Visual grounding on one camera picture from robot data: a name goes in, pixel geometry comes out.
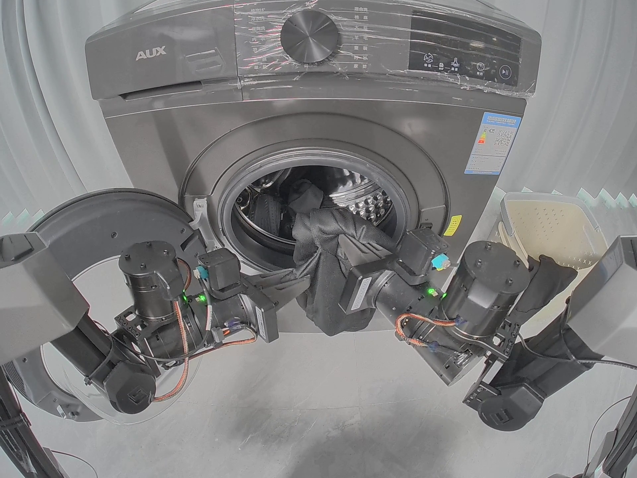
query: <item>aux logo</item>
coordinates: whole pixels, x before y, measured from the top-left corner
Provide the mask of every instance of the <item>aux logo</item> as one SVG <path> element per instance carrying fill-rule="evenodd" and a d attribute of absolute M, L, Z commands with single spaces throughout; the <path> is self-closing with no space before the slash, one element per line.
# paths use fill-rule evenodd
<path fill-rule="evenodd" d="M 152 52 L 150 50 L 146 50 L 145 52 L 138 52 L 135 62 L 137 62 L 137 60 L 139 59 L 152 59 L 153 57 L 156 57 L 159 55 L 165 55 L 166 54 L 166 52 L 164 51 L 165 47 L 166 46 L 162 46 L 161 48 L 153 48 Z"/>

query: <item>gray floor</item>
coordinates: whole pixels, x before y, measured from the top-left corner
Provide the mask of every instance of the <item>gray floor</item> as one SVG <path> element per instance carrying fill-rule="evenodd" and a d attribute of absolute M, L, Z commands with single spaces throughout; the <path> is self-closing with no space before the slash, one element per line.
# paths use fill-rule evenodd
<path fill-rule="evenodd" d="M 488 235 L 492 202 L 476 237 Z M 287 307 L 282 316 L 303 314 Z M 582 471 L 595 420 L 637 379 L 598 365 L 506 434 L 461 403 L 479 368 L 447 388 L 392 330 L 282 333 L 206 356 L 179 401 L 146 423 L 80 424 L 24 407 L 42 444 L 89 460 L 100 478 L 546 478 Z M 621 411 L 599 423 L 593 451 Z M 91 476 L 60 462 L 71 478 Z M 19 476 L 4 454 L 0 475 Z"/>

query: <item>white plastic basket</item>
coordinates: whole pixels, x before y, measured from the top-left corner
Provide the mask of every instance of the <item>white plastic basket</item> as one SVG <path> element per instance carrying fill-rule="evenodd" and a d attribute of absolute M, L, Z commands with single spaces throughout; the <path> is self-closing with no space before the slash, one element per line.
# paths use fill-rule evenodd
<path fill-rule="evenodd" d="M 501 216 L 489 236 L 513 249 L 528 266 L 527 256 L 552 257 L 578 270 L 577 278 L 543 310 L 524 324 L 524 337 L 540 331 L 564 309 L 566 298 L 608 249 L 597 220 L 578 198 L 546 193 L 507 193 Z"/>

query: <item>play pause button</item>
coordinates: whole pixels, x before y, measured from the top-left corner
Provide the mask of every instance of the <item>play pause button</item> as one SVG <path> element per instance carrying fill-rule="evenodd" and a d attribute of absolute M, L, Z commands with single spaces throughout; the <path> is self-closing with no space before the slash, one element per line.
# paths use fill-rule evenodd
<path fill-rule="evenodd" d="M 509 78 L 511 78 L 511 68 L 506 64 L 500 66 L 500 78 L 502 78 L 503 80 L 508 80 Z"/>

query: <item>yellow warning label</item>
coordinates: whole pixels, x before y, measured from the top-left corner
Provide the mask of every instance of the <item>yellow warning label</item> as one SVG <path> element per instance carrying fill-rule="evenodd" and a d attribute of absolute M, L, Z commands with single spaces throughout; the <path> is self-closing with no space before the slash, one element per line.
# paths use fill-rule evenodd
<path fill-rule="evenodd" d="M 458 227 L 460 226 L 460 220 L 462 220 L 462 215 L 458 214 L 458 216 L 451 216 L 451 221 L 449 222 L 449 226 L 443 235 L 449 237 L 456 233 Z"/>

